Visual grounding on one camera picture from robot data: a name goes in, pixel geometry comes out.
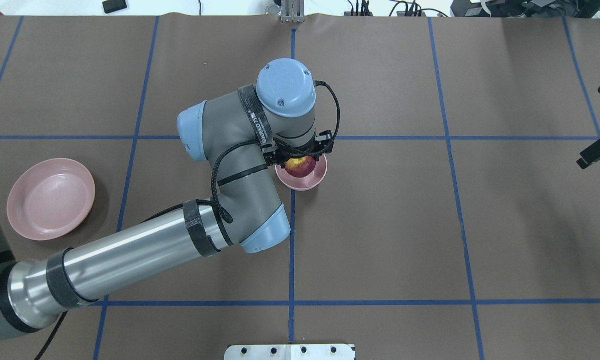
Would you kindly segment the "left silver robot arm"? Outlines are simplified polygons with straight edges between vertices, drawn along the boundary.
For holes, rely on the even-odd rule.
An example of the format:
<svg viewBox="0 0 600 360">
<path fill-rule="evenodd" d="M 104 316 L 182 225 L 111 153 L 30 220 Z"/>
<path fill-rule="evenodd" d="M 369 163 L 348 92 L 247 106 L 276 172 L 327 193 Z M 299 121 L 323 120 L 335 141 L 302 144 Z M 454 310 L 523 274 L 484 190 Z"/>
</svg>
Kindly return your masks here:
<svg viewBox="0 0 600 360">
<path fill-rule="evenodd" d="M 290 235 L 268 167 L 332 151 L 338 132 L 316 133 L 316 87 L 301 62 L 280 58 L 253 85 L 177 118 L 186 152 L 211 166 L 211 197 L 192 199 L 133 227 L 46 260 L 15 260 L 0 226 L 0 341 L 36 333 L 61 315 L 239 244 L 246 253 Z"/>
</svg>

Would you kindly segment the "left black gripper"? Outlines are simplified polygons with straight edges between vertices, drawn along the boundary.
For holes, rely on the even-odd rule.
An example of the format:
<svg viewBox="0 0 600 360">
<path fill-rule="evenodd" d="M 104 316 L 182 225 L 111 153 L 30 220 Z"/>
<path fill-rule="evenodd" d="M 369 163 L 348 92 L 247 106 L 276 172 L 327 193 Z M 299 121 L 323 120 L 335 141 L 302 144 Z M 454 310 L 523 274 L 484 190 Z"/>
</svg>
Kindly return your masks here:
<svg viewBox="0 0 600 360">
<path fill-rule="evenodd" d="M 262 155 L 269 166 L 285 167 L 289 160 L 301 160 L 304 157 L 318 161 L 319 157 L 329 154 L 335 144 L 335 134 L 325 130 L 319 134 L 309 133 L 307 141 L 293 145 L 290 137 L 276 135 L 272 142 L 262 146 Z"/>
</svg>

